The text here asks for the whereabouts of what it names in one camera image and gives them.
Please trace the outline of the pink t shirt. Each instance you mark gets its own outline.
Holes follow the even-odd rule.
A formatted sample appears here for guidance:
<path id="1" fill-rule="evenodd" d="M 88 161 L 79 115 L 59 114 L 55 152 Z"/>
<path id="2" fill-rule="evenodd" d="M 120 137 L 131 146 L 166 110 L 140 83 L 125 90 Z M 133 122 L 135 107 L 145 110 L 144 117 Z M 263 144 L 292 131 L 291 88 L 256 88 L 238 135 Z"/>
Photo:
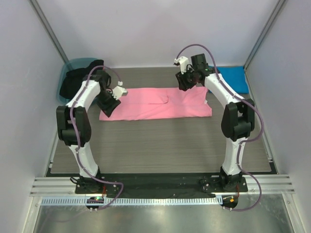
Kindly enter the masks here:
<path id="1" fill-rule="evenodd" d="M 173 88 L 131 88 L 120 98 L 121 104 L 110 117 L 100 112 L 100 121 L 151 120 L 183 117 L 211 117 L 206 101 L 207 89 L 193 87 L 187 91 Z"/>

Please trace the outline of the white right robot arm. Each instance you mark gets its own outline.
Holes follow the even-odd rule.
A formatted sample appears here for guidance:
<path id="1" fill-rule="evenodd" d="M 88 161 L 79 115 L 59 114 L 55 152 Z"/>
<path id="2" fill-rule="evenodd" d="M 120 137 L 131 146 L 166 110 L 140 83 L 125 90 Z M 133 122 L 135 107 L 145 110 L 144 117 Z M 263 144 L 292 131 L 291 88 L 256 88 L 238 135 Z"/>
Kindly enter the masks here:
<path id="1" fill-rule="evenodd" d="M 187 91 L 197 84 L 210 90 L 224 108 L 221 130 L 226 138 L 225 159 L 216 186 L 233 192 L 242 183 L 241 163 L 245 142 L 255 128 L 254 102 L 237 94 L 215 67 L 209 67 L 204 54 L 174 60 L 179 89 Z"/>

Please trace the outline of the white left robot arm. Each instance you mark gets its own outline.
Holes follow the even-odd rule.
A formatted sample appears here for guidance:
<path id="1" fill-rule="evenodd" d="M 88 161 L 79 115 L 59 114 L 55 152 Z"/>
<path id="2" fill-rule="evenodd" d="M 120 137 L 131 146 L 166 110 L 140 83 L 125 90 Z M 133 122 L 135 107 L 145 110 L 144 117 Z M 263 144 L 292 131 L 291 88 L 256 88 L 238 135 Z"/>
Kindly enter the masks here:
<path id="1" fill-rule="evenodd" d="M 79 178 L 71 181 L 79 189 L 87 189 L 98 194 L 105 183 L 99 166 L 95 163 L 90 148 L 92 135 L 88 110 L 93 103 L 107 116 L 120 105 L 120 97 L 126 95 L 122 82 L 111 89 L 111 76 L 108 67 L 96 66 L 84 76 L 80 88 L 73 98 L 56 109 L 58 137 L 74 154 L 79 167 Z"/>

